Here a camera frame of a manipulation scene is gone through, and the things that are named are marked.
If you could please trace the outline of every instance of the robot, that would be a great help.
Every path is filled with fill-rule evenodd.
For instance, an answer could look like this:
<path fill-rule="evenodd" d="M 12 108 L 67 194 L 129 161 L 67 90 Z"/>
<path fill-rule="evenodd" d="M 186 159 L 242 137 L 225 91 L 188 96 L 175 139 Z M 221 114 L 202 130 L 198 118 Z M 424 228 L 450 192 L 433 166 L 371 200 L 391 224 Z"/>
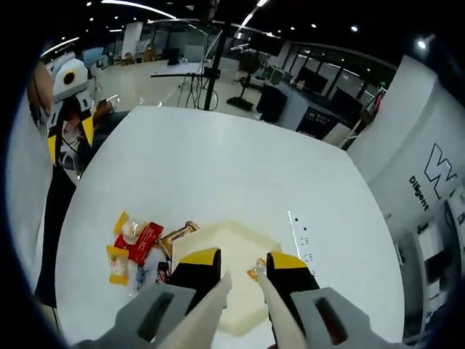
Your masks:
<path fill-rule="evenodd" d="M 280 349 L 406 349 L 371 330 L 369 317 L 331 288 L 320 289 L 307 265 L 281 252 L 257 271 Z M 115 326 L 73 349 L 184 349 L 211 347 L 233 280 L 221 273 L 221 250 L 181 259 L 167 284 L 142 291 L 116 315 Z"/>
<path fill-rule="evenodd" d="M 84 62 L 76 59 L 74 53 L 60 57 L 56 63 L 47 66 L 54 81 L 54 105 L 52 115 L 47 122 L 50 156 L 53 164 L 58 164 L 62 145 L 63 115 L 60 111 L 68 98 L 76 98 L 79 102 L 82 127 L 87 142 L 92 145 L 94 139 L 94 121 L 92 115 L 92 99 L 87 89 L 87 68 Z"/>

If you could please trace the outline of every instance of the candy wrapper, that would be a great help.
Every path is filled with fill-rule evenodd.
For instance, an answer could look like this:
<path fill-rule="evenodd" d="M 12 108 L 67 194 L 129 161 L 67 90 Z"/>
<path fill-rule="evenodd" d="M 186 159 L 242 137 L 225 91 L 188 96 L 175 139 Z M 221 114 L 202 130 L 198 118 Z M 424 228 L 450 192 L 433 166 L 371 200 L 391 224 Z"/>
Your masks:
<path fill-rule="evenodd" d="M 155 282 L 155 271 L 147 266 L 138 265 L 136 277 L 134 280 L 134 289 L 138 292 L 142 291 L 146 285 L 151 285 Z"/>
<path fill-rule="evenodd" d="M 137 238 L 148 224 L 149 223 L 147 222 L 137 222 L 126 212 L 123 212 L 121 213 L 118 222 L 116 222 L 113 232 L 117 236 L 122 235 L 126 243 L 135 244 Z"/>
<path fill-rule="evenodd" d="M 178 238 L 189 235 L 198 229 L 199 226 L 197 223 L 188 220 L 183 228 L 175 230 L 164 238 L 159 238 L 158 245 L 160 245 L 160 247 L 164 250 L 166 256 L 171 259 L 171 256 L 173 255 L 173 242 Z"/>
<path fill-rule="evenodd" d="M 115 241 L 115 247 L 127 249 L 130 260 L 135 261 L 138 265 L 144 265 L 144 260 L 150 248 L 162 231 L 163 227 L 161 225 L 151 222 L 142 229 L 135 244 L 128 244 L 126 239 L 120 235 Z"/>
<path fill-rule="evenodd" d="M 107 246 L 108 262 L 110 263 L 111 284 L 126 285 L 129 280 L 129 251 Z"/>
<path fill-rule="evenodd" d="M 259 258 L 258 260 L 256 260 L 256 265 L 252 269 L 247 270 L 247 274 L 256 282 L 259 281 L 259 278 L 256 274 L 257 270 L 261 270 L 263 274 L 267 275 L 267 263 L 264 261 L 263 258 Z"/>
<path fill-rule="evenodd" d="M 157 279 L 155 280 L 157 284 L 165 284 L 168 281 L 169 276 L 171 275 L 169 269 L 170 267 L 168 262 L 158 263 Z"/>

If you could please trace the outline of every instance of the ceiling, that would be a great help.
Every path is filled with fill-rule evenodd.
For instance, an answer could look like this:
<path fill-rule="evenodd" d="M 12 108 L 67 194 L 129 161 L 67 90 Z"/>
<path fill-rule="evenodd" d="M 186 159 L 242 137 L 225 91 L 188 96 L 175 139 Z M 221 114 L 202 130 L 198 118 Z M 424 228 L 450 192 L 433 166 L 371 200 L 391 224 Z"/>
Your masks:
<path fill-rule="evenodd" d="M 131 0 L 155 7 L 178 18 L 202 17 L 209 0 Z M 241 24 L 255 8 L 258 0 L 219 0 L 215 20 Z M 424 2 L 408 4 L 388 1 L 309 1 L 269 0 L 255 11 L 247 26 L 271 32 L 284 39 L 327 44 L 351 49 L 398 65 L 402 56 L 412 55 L 429 67 L 453 74 L 445 80 L 463 76 L 465 51 L 459 11 L 444 3 L 425 6 Z M 51 38 L 51 46 L 62 37 L 80 36 L 80 45 L 106 44 L 114 33 L 137 20 L 162 20 L 166 16 L 146 9 L 98 1 L 76 0 L 73 15 L 63 17 Z M 358 31 L 351 31 L 352 26 Z M 419 50 L 417 41 L 434 34 L 426 50 Z"/>

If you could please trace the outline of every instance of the chocolate bar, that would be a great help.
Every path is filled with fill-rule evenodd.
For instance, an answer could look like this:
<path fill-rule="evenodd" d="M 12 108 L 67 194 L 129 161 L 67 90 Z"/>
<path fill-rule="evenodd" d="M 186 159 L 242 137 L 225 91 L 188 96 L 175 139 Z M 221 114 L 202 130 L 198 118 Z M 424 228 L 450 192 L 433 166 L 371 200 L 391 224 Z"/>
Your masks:
<path fill-rule="evenodd" d="M 194 223 L 188 220 L 185 226 L 181 229 L 175 230 L 172 233 L 168 234 L 164 238 L 158 239 L 158 245 L 163 249 L 166 256 L 171 259 L 173 255 L 173 243 L 178 238 L 182 238 L 186 235 L 193 233 L 194 231 L 198 230 L 200 227 L 197 223 Z"/>

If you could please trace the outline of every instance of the white tray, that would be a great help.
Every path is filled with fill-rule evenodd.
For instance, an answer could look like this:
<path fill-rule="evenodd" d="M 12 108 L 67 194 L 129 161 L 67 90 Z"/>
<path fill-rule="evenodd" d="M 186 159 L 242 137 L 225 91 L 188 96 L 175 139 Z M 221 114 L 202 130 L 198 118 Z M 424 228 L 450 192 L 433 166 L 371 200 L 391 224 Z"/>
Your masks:
<path fill-rule="evenodd" d="M 263 292 L 247 270 L 267 253 L 280 251 L 280 244 L 246 226 L 227 221 L 197 230 L 173 243 L 173 270 L 187 254 L 202 249 L 221 249 L 221 274 L 231 272 L 232 289 L 227 296 L 227 308 L 219 320 L 219 329 L 235 336 L 243 336 L 267 318 L 268 308 Z"/>

